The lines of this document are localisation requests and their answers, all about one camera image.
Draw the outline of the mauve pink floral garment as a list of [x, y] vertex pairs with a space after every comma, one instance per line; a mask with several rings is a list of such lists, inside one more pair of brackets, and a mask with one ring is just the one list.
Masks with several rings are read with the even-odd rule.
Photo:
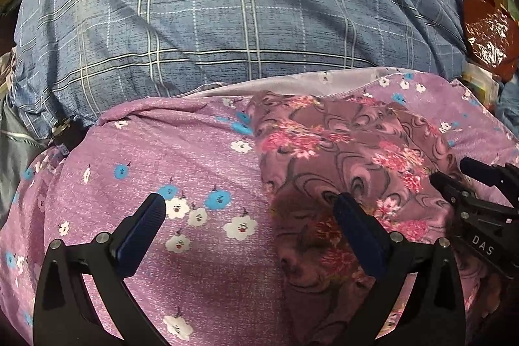
[[426, 119], [372, 98], [261, 93], [246, 112], [291, 330], [302, 345], [329, 344], [374, 282], [341, 233], [333, 201], [349, 193], [385, 230], [433, 242], [454, 210], [429, 177], [460, 177], [456, 158]]

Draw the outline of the blue plaid pillow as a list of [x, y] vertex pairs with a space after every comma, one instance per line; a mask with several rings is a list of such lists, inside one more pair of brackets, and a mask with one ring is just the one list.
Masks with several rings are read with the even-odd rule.
[[23, 0], [8, 98], [29, 133], [213, 83], [402, 67], [460, 75], [462, 0]]

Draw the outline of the red foil packet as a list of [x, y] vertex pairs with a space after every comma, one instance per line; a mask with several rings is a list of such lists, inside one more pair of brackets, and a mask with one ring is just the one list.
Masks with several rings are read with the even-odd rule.
[[502, 82], [518, 63], [518, 22], [493, 0], [463, 0], [463, 26], [471, 60]]

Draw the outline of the purple floral bedsheet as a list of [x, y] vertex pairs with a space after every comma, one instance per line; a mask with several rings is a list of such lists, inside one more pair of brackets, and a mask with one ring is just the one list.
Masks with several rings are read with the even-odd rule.
[[423, 119], [447, 142], [458, 179], [480, 198], [498, 191], [462, 174], [462, 158], [517, 164], [518, 138], [460, 82], [396, 68], [315, 72], [146, 98], [105, 112], [69, 154], [33, 159], [1, 230], [1, 310], [32, 342], [50, 242], [112, 233], [151, 193], [165, 219], [124, 283], [168, 345], [302, 345], [284, 300], [273, 214], [246, 109], [261, 93], [372, 98]]

